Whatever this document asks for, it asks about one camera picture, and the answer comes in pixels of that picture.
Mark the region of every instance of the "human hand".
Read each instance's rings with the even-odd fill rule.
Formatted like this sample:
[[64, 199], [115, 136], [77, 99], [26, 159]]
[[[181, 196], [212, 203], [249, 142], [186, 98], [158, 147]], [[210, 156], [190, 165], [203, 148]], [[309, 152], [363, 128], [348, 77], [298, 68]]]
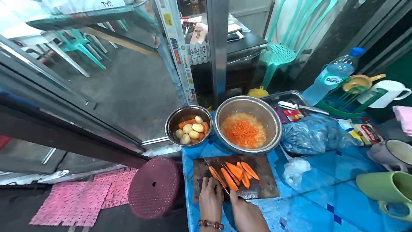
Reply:
[[230, 201], [233, 207], [234, 222], [239, 232], [270, 232], [259, 207], [238, 199], [234, 190], [230, 191]]
[[[214, 178], [203, 178], [202, 190], [199, 195], [200, 219], [212, 223], [222, 223], [222, 189]], [[201, 227], [200, 231], [219, 231], [212, 227]]]

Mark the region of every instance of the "pink floor mat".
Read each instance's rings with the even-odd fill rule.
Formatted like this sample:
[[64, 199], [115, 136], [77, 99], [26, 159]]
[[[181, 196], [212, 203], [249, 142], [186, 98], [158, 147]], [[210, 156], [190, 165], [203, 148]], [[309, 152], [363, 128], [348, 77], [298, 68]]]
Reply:
[[97, 174], [93, 182], [110, 183], [110, 189], [102, 205], [102, 209], [128, 204], [128, 193], [131, 180], [137, 169], [122, 168], [111, 172]]
[[63, 182], [53, 185], [30, 225], [93, 226], [109, 191], [107, 182]]

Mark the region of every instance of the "bottle cap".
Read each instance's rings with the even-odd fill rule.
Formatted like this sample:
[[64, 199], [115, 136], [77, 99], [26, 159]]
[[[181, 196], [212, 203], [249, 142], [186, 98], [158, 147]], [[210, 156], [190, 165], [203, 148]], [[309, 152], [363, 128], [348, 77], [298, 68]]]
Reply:
[[349, 55], [357, 57], [362, 55], [364, 52], [366, 52], [365, 48], [361, 48], [361, 47], [354, 47], [352, 48], [351, 52], [349, 53]]

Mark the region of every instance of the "white pitcher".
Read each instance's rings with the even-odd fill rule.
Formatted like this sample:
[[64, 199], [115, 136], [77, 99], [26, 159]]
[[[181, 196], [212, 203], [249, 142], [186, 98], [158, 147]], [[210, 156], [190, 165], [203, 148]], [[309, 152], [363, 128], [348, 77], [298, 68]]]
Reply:
[[[380, 97], [378, 100], [376, 100], [374, 103], [372, 103], [369, 107], [372, 108], [384, 108], [389, 103], [391, 103], [393, 100], [401, 100], [404, 99], [405, 97], [409, 96], [412, 93], [412, 90], [406, 88], [404, 84], [394, 81], [394, 80], [382, 80], [372, 86], [372, 88], [367, 91], [366, 93], [362, 94], [360, 97], [358, 97], [358, 102], [363, 104], [367, 100], [369, 100], [373, 94], [372, 91], [376, 90], [377, 88], [382, 88], [386, 89], [388, 92], [385, 93], [382, 97]], [[403, 91], [407, 91], [405, 94], [402, 96], [398, 97], [399, 94], [401, 94]]]

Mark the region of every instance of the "gray mug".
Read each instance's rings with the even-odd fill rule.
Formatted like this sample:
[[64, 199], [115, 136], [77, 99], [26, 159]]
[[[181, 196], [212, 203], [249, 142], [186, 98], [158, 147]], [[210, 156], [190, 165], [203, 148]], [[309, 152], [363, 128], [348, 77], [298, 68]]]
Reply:
[[412, 146], [399, 140], [374, 144], [367, 155], [371, 160], [380, 163], [392, 172], [393, 166], [398, 166], [406, 173], [408, 168], [412, 168]]

